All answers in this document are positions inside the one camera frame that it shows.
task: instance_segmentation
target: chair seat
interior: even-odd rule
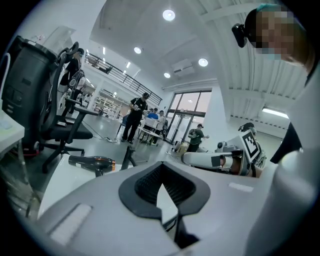
[[[69,120],[75,121],[75,118],[71,117],[64,117],[64,116],[56,116],[56,121],[64,122],[65,123],[65,118]],[[66,123],[66,127],[60,126],[60,125],[55,125],[52,129],[50,129],[48,132],[46,132],[42,137],[45,140],[64,140],[66,141],[69,138],[70,131],[73,127],[73,124]],[[93,137],[93,134],[81,123],[78,130],[75,132],[74,136],[72,139],[75,140],[88,140]]]

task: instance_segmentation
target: chair base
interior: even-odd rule
[[[85,150],[83,148],[77,148],[77,147],[71,147],[66,146],[66,142],[64,140],[60,141],[60,145],[58,144],[49,144],[49,143],[43,143],[41,144],[42,147],[55,150],[47,160],[42,165],[42,173],[47,174],[48,173],[48,164],[50,164],[58,155],[63,154],[69,154],[69,151],[76,151],[81,152],[81,156],[83,157],[85,155]]]

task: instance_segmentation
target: glass door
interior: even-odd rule
[[[166,140],[171,144],[175,143],[175,141],[181,142],[185,138],[189,123],[191,121],[192,115],[175,114]]]

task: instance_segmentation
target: black metal railing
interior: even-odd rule
[[[142,95],[143,93],[148,93],[150,95],[148,100],[152,101],[153,103],[159,105],[160,102],[162,101],[162,98],[160,98],[158,95],[156,95],[155,93],[150,91],[148,88],[143,86],[141,83],[139,83],[137,80],[132,78],[130,75],[127,75],[119,68],[111,65],[106,61],[103,61],[99,57],[86,52],[84,62],[106,73],[107,75],[117,79],[119,82],[128,86],[129,88],[136,91],[140,95]]]

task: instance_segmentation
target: black office chair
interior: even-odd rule
[[[70,55],[73,55],[78,50],[78,42],[76,42],[72,49],[68,52],[68,50],[62,51],[58,56],[59,66],[56,70],[52,91],[51,91],[51,102],[49,105],[49,111],[46,115],[43,125],[40,129],[40,134],[43,140],[56,140],[60,141],[60,144],[49,144],[49,143],[41,143],[41,147],[46,147],[49,149],[55,150],[52,155],[43,163],[42,172],[48,172],[48,164],[51,163],[59,154],[68,154],[69,151],[79,151],[83,156],[85,154],[85,150],[82,148],[75,148],[66,146],[66,144],[70,144],[74,139],[76,140],[88,140],[93,137],[93,134],[82,124],[82,121],[86,114],[97,116],[98,113],[94,111],[90,111],[88,109],[77,107],[75,104],[81,104],[76,100],[72,100],[69,98],[65,99],[65,109],[62,115],[57,115],[57,90],[58,90],[58,81],[59,75],[62,71],[63,65],[66,61],[66,58]],[[66,122],[66,115],[68,110],[75,106],[74,109],[79,112],[77,118],[67,117],[68,120],[71,120],[74,123]],[[66,124],[66,126],[61,126],[58,123],[62,122]]]

